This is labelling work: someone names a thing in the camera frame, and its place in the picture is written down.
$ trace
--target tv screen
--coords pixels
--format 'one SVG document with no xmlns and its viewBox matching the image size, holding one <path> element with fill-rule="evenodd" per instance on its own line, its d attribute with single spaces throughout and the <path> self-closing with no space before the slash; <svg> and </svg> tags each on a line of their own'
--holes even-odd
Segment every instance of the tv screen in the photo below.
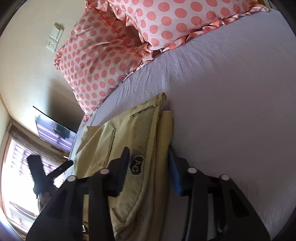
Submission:
<svg viewBox="0 0 296 241">
<path fill-rule="evenodd" d="M 40 110 L 36 110 L 35 120 L 39 137 L 53 146 L 70 153 L 76 134 L 55 122 Z"/>
</svg>

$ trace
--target lavender bed sheet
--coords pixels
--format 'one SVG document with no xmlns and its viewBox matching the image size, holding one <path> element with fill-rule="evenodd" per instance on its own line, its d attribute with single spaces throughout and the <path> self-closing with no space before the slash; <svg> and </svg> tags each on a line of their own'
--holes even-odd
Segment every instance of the lavender bed sheet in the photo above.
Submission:
<svg viewBox="0 0 296 241">
<path fill-rule="evenodd" d="M 296 37 L 272 10 L 245 16 L 159 55 L 86 125 L 165 92 L 176 153 L 206 175 L 227 173 L 273 238 L 296 206 Z M 72 148 L 74 158 L 83 133 Z M 172 187 L 162 240 L 181 240 L 187 197 Z"/>
</svg>

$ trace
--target light switch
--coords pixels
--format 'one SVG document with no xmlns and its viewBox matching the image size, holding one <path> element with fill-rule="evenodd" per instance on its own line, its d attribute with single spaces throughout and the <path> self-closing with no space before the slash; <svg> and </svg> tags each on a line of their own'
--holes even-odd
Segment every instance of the light switch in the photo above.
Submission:
<svg viewBox="0 0 296 241">
<path fill-rule="evenodd" d="M 61 30 L 59 30 L 56 26 L 53 28 L 50 37 L 52 37 L 53 39 L 57 40 L 59 33 Z"/>
<path fill-rule="evenodd" d="M 63 27 L 56 23 L 52 29 L 52 32 L 50 33 L 50 37 L 56 41 L 59 41 L 63 31 Z"/>
</svg>

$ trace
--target polka dot pillow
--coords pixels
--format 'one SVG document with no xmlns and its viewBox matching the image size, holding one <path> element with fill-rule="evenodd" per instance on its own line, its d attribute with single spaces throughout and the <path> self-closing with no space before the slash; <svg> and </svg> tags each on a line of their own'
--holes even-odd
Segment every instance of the polka dot pillow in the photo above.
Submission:
<svg viewBox="0 0 296 241">
<path fill-rule="evenodd" d="M 123 12 L 127 22 L 135 23 L 141 39 L 150 44 L 150 50 L 174 49 L 180 45 L 179 39 L 189 36 L 201 27 L 236 15 L 238 17 L 238 14 L 248 12 L 252 6 L 258 4 L 256 0 L 90 1 L 102 10 L 109 4 Z"/>
<path fill-rule="evenodd" d="M 88 6 L 55 58 L 73 89 L 86 119 L 143 62 L 135 38 L 109 6 L 102 12 Z"/>
</svg>

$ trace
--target electrical outlet plate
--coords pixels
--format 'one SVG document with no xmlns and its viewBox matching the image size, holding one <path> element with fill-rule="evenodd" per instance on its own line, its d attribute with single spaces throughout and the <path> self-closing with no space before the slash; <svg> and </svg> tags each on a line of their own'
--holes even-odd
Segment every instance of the electrical outlet plate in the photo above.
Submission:
<svg viewBox="0 0 296 241">
<path fill-rule="evenodd" d="M 57 44 L 59 42 L 54 40 L 53 38 L 49 37 L 48 42 L 47 42 L 47 48 L 50 49 L 52 52 L 55 52 L 57 49 Z"/>
<path fill-rule="evenodd" d="M 63 31 L 64 31 L 63 26 L 59 25 L 58 23 L 55 23 L 54 28 L 52 29 L 52 32 L 50 33 L 50 37 L 59 42 Z"/>
</svg>

